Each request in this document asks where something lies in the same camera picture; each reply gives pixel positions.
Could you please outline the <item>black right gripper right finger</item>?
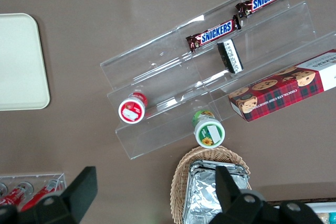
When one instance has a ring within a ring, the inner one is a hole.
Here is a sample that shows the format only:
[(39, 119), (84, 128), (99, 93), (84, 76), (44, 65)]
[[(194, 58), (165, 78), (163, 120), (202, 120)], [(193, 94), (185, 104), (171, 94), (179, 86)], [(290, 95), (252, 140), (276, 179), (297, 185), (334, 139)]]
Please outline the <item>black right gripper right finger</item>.
[(215, 182), (222, 212), (210, 223), (278, 223), (278, 210), (260, 193), (239, 189), (225, 166), (216, 167)]

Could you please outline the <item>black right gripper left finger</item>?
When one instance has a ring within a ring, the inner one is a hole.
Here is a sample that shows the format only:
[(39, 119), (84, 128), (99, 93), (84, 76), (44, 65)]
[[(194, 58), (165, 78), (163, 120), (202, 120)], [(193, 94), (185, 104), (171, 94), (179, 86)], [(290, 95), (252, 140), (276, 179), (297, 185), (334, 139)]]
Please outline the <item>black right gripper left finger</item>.
[(44, 196), (18, 214), (18, 223), (80, 223), (98, 193), (96, 167), (87, 166), (61, 193)]

